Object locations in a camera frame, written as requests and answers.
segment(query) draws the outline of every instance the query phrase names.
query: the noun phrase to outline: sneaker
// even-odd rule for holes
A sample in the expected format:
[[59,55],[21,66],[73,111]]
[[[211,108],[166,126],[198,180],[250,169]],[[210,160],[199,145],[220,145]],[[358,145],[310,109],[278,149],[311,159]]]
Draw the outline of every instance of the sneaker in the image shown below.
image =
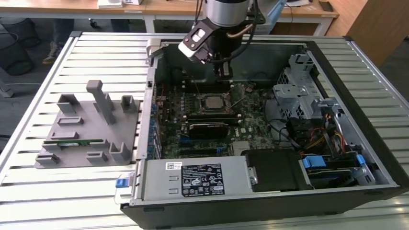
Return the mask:
[[45,65],[51,65],[57,62],[58,56],[61,55],[62,48],[55,42],[50,43],[50,54],[49,57],[43,60]]

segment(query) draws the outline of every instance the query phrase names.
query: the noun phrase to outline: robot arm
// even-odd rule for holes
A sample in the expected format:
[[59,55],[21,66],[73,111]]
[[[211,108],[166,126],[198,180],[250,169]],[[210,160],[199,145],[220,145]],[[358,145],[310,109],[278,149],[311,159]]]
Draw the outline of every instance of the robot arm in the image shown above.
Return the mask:
[[[252,42],[258,24],[266,23],[259,9],[259,2],[254,0],[204,0],[204,16],[194,27],[183,42],[180,51],[192,61],[203,64],[212,63],[219,78],[232,77],[231,61],[247,49]],[[274,8],[284,5],[286,0],[275,2]],[[242,46],[243,36],[251,37]]]

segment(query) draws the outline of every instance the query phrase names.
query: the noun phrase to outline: gray post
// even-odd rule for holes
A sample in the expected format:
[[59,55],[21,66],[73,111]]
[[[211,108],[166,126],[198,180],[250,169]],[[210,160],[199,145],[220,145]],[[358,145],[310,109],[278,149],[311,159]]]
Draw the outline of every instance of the gray post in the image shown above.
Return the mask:
[[103,82],[100,80],[90,80],[87,84],[87,92],[95,96],[95,101],[108,125],[115,123],[115,116],[111,111],[111,102],[108,102],[103,92]]

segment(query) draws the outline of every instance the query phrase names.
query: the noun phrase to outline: blue latch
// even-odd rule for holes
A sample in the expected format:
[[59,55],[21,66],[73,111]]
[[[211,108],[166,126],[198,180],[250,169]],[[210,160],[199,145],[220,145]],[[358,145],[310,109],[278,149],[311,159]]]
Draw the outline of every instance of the blue latch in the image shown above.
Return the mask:
[[130,187],[130,178],[119,178],[116,179],[116,188],[128,188]]
[[218,150],[218,154],[222,153],[222,150],[224,149],[224,147],[218,147],[216,150]]
[[360,154],[358,155],[358,160],[360,162],[360,165],[366,164],[366,158],[364,158],[363,155],[360,155]]
[[324,158],[322,156],[307,156],[303,159],[303,164],[307,169],[327,166]]

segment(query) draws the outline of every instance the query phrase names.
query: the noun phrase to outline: gray 3d printed holder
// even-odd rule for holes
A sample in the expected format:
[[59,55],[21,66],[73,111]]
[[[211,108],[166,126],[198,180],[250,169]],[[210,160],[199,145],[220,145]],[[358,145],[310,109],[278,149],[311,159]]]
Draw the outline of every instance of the gray 3d printed holder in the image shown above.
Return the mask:
[[89,81],[95,102],[62,95],[62,111],[37,157],[38,169],[131,163],[140,102],[132,96],[112,101],[102,88],[100,80]]

